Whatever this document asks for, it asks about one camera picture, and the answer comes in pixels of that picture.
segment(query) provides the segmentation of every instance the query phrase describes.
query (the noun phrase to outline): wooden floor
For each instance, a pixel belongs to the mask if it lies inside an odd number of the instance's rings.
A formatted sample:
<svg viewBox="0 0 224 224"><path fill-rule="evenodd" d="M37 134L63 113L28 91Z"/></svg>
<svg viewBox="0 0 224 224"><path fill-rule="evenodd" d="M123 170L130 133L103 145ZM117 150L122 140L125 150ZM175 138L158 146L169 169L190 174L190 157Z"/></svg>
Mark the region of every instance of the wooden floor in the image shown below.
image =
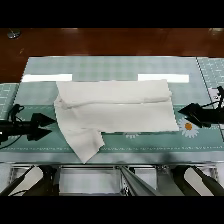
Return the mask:
<svg viewBox="0 0 224 224"><path fill-rule="evenodd" d="M8 32L0 29L0 82L19 82L31 56L224 57L223 28L21 28L18 39Z"/></svg>

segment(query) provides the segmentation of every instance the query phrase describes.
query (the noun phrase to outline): cloth fold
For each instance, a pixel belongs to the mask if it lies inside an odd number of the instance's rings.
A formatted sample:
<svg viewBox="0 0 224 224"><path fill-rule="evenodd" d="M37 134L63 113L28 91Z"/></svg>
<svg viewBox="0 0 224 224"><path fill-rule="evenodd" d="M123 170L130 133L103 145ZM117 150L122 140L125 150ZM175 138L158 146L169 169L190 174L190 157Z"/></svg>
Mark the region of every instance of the cloth fold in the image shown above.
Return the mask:
<svg viewBox="0 0 224 224"><path fill-rule="evenodd" d="M57 82L55 113L83 163L104 145L101 132L178 131L166 80Z"/></svg>

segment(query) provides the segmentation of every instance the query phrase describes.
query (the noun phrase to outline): white cloth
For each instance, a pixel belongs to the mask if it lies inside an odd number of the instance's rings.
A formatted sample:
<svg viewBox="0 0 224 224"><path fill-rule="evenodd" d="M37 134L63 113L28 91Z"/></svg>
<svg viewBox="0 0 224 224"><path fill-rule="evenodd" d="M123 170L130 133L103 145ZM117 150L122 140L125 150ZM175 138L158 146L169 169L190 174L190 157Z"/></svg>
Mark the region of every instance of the white cloth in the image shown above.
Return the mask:
<svg viewBox="0 0 224 224"><path fill-rule="evenodd" d="M166 80L57 82L55 112L85 163L104 145L100 132L178 131Z"/></svg>

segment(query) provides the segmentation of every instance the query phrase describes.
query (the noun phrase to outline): reddish brown background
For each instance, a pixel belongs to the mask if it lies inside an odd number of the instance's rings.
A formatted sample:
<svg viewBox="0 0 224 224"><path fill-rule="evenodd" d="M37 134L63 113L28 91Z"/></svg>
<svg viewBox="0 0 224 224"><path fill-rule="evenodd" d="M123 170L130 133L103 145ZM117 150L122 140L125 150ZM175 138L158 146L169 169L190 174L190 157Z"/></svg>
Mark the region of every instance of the reddish brown background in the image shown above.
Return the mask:
<svg viewBox="0 0 224 224"><path fill-rule="evenodd" d="M21 28L18 39L0 29L0 82L19 82L28 57L163 55L224 57L222 28Z"/></svg>

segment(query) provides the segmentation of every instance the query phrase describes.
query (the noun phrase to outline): folded cloth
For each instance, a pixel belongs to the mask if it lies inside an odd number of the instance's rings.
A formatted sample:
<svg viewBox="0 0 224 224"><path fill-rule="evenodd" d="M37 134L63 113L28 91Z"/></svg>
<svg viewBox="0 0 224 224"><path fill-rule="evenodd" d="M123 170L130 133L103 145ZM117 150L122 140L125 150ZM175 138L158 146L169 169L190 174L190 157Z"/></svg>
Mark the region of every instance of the folded cloth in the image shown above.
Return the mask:
<svg viewBox="0 0 224 224"><path fill-rule="evenodd" d="M66 141L85 163L101 132L178 131L166 80L57 82L55 112Z"/></svg>
<svg viewBox="0 0 224 224"><path fill-rule="evenodd" d="M54 102L58 126L65 140L83 163L104 145L101 133L92 129L77 129L71 110L62 109L60 96Z"/></svg>
<svg viewBox="0 0 224 224"><path fill-rule="evenodd" d="M67 107L86 104L137 104L170 99L167 81L57 82Z"/></svg>

